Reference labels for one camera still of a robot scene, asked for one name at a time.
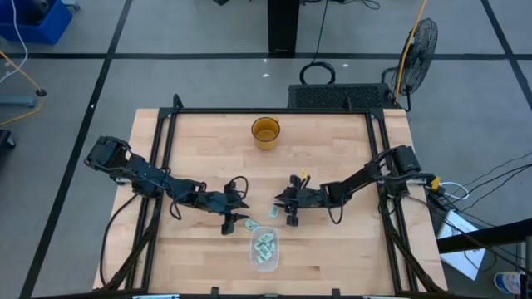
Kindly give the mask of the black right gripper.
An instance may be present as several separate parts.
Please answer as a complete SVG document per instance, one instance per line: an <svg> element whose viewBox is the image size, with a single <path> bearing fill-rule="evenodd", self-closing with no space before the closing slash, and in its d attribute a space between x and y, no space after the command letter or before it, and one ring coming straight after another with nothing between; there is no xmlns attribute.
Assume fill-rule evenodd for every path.
<svg viewBox="0 0 532 299"><path fill-rule="evenodd" d="M295 174L290 176L289 182L290 185L275 196L278 200L284 200L284 203L276 203L275 206L282 208L288 215L286 218L288 226L298 226L298 208L332 207L328 191L324 186L319 189L300 188L302 179Z"/></svg>

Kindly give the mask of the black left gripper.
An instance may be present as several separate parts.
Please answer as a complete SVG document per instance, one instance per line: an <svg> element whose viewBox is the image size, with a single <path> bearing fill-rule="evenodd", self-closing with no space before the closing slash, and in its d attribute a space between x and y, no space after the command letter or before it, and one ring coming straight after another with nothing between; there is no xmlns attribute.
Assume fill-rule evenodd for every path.
<svg viewBox="0 0 532 299"><path fill-rule="evenodd" d="M234 232L235 223L247 219L247 215L231 213L234 209L249 208L244 202L248 189L237 190L234 181L224 186L224 192L200 192L198 193L198 208L209 213L224 214L224 223L221 226L221 234L224 236Z"/></svg>

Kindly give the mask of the clear plastic bin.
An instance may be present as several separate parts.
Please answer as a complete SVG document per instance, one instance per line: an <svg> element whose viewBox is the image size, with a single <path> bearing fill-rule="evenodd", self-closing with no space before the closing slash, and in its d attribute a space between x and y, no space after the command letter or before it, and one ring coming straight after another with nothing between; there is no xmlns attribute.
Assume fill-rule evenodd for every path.
<svg viewBox="0 0 532 299"><path fill-rule="evenodd" d="M274 252L271 252L269 250L272 253L271 258L266 259L266 262L259 264L257 260L257 256L261 256L261 255L259 254L259 250L254 248L254 244L256 242L260 242L259 237L261 235L265 233L269 233L269 232L273 233L274 235L274 240L271 243L275 243L276 250ZM268 248L269 244L270 243L265 243L264 247ZM255 271L273 272L274 270L277 269L278 263L279 263L280 246L279 246L278 233L276 229L271 228L271 227L265 227L265 226L260 226L259 228L255 229L252 232L249 248L250 248L250 252L249 252L250 261Z"/></svg>

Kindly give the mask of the amber translucent cup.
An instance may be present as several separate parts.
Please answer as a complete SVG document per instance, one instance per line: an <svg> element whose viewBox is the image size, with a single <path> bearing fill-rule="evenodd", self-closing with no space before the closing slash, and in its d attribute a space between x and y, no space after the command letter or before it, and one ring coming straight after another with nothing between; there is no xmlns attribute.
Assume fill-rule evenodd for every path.
<svg viewBox="0 0 532 299"><path fill-rule="evenodd" d="M272 150L278 143L280 124L272 117L260 117L251 127L254 143L260 150Z"/></svg>

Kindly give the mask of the black perforated computer case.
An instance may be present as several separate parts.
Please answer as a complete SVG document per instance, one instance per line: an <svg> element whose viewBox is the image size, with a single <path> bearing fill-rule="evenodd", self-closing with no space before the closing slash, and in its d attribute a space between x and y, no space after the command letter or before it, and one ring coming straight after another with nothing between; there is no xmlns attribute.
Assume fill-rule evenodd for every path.
<svg viewBox="0 0 532 299"><path fill-rule="evenodd" d="M385 83L291 85L288 108L393 109L397 105L391 99L391 93Z"/></svg>

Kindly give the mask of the white paper box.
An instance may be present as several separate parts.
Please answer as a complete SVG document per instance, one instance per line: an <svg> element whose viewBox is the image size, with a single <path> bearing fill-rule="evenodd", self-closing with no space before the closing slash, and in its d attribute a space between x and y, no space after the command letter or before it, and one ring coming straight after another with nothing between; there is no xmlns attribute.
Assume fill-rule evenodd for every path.
<svg viewBox="0 0 532 299"><path fill-rule="evenodd" d="M444 249L449 252L440 253L441 260L461 274L474 281L480 273L480 266L485 257L486 249L476 246L472 241L463 236L463 233L472 233L478 228L466 221L458 213L449 211L445 214L441 226L437 231L436 239L458 237L457 241L450 243L444 241Z"/></svg>

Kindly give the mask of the black pillar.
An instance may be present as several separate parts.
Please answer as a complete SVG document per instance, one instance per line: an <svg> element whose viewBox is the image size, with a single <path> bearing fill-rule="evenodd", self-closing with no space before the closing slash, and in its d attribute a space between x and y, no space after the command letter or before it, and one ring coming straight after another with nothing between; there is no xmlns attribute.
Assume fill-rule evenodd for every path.
<svg viewBox="0 0 532 299"><path fill-rule="evenodd" d="M298 35L299 0L267 0L268 51L294 57Z"/></svg>

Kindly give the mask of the black floor fan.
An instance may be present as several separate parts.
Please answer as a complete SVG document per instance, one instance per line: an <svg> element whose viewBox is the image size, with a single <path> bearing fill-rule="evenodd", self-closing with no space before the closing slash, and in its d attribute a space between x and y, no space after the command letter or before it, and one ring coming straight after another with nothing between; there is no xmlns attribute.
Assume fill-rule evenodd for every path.
<svg viewBox="0 0 532 299"><path fill-rule="evenodd" d="M401 63L394 67L385 69L381 74L381 83L386 83L388 74L391 74L389 88L386 98L395 106L398 96L405 96L407 109L411 109L411 95L419 88L424 81L432 62L432 57L436 49L438 28L436 23L429 17L420 20L413 34L412 40L406 41L402 54L406 53L406 58L402 68L401 79L398 80L398 73Z"/></svg>

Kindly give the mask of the black beam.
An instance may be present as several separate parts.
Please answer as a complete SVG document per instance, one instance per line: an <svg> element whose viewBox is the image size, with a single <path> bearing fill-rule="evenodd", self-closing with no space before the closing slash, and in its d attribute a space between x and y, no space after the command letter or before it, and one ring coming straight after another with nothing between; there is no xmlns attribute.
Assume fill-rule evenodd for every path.
<svg viewBox="0 0 532 299"><path fill-rule="evenodd" d="M515 223L465 232L455 228L459 234L437 240L440 253L459 252L477 248L490 248L510 243L522 243L532 237L532 218Z"/></svg>

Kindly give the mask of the blue white container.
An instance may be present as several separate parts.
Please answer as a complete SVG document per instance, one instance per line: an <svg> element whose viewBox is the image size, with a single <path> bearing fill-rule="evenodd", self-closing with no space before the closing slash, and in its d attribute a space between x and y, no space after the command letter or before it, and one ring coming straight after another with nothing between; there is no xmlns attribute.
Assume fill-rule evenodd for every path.
<svg viewBox="0 0 532 299"><path fill-rule="evenodd" d="M519 295L523 275L522 272L497 272L493 278L495 287L504 294Z"/></svg>

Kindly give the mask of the black object at floor edge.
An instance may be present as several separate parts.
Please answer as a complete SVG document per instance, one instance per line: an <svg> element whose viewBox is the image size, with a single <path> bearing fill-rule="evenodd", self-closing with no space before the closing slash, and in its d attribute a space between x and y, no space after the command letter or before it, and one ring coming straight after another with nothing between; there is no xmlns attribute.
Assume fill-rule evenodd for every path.
<svg viewBox="0 0 532 299"><path fill-rule="evenodd" d="M14 150L15 147L16 142L12 137L12 132L0 129L0 156L5 155L10 150Z"/></svg>

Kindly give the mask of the grey metal base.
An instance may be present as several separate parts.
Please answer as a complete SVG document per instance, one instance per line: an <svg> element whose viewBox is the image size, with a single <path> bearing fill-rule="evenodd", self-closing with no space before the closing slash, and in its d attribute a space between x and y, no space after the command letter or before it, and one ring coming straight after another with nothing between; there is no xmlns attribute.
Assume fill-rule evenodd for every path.
<svg viewBox="0 0 532 299"><path fill-rule="evenodd" d="M32 96L0 96L0 106L21 106L33 108L37 100Z"/></svg>

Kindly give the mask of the blue plastic crate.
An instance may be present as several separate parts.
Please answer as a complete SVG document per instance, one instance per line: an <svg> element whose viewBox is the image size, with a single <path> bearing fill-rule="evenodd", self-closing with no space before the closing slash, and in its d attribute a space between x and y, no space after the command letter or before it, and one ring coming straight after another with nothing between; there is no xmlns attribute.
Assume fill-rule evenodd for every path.
<svg viewBox="0 0 532 299"><path fill-rule="evenodd" d="M55 45L72 20L62 0L0 0L0 37Z"/></svg>

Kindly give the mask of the black aluminium table frame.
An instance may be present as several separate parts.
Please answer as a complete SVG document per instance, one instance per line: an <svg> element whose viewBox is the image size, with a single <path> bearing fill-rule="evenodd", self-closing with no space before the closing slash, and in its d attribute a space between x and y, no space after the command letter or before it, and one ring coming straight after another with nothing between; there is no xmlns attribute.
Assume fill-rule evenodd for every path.
<svg viewBox="0 0 532 299"><path fill-rule="evenodd" d="M184 113L186 109L183 106L181 99L174 96L173 105L170 108L161 108L158 112L157 122L155 125L155 135L152 142L152 150L150 158L146 159L150 164L157 168L168 169L171 173L170 153L173 146L172 138L175 133L177 125L177 116ZM367 135L369 138L369 146L372 158L376 157L384 150L389 150L392 147L389 145L387 138L386 124L382 115L371 112L369 110L362 110L361 115L364 116L367 126ZM119 185L123 185L127 179L113 180ZM382 216L382 223L385 232L385 239L387 240L387 254L391 268L392 284L394 286L394 293L397 296L405 293L406 296L412 298L422 297L423 293L418 290L418 286L422 285L425 288L425 294L436 296L443 293L443 289L439 287L431 277L422 269L421 264L416 260L411 253L408 236L406 233L406 223L402 213L401 201L406 196L391 196L383 184L374 183L378 190L378 211ZM132 279L136 271L136 263L141 253L145 253L148 259L152 259L155 253L155 239L159 229L159 221L162 209L163 199L168 197L167 194L161 194L154 198L143 197L135 194L135 197L141 197L143 203L140 208L146 210L148 199L155 200L154 211L152 217L147 219L142 213L137 222L137 231L135 234L133 247L131 253L127 256L124 263L119 270L113 275L110 280L102 279L101 287L97 288L95 292L104 297L124 296L124 295L142 295L148 293L147 285L142 285L139 288L132 286ZM183 205L173 205L170 198L170 215L180 220L182 218L179 207ZM406 272L410 290L404 292L400 283L400 274L397 265L397 254L402 254L406 263Z"/></svg>

